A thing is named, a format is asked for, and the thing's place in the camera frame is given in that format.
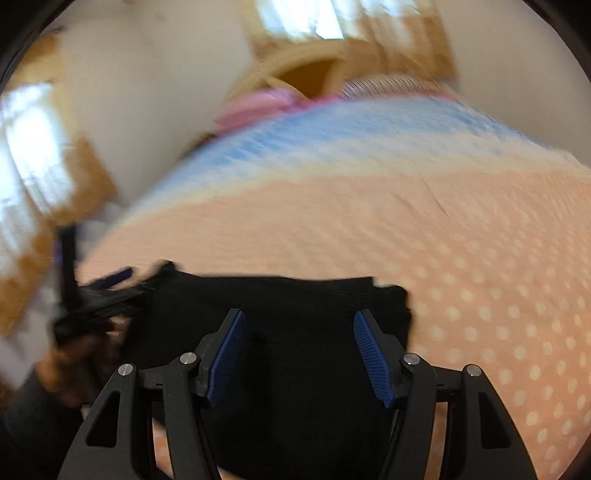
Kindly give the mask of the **person's left hand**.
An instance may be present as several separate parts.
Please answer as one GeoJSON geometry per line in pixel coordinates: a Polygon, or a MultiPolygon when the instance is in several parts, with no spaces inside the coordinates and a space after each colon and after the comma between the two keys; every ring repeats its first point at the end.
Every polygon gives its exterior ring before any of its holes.
{"type": "Polygon", "coordinates": [[[78,338],[66,346],[52,346],[35,364],[41,386],[67,407],[92,403],[119,363],[119,349],[129,319],[115,317],[106,335],[78,338]]]}

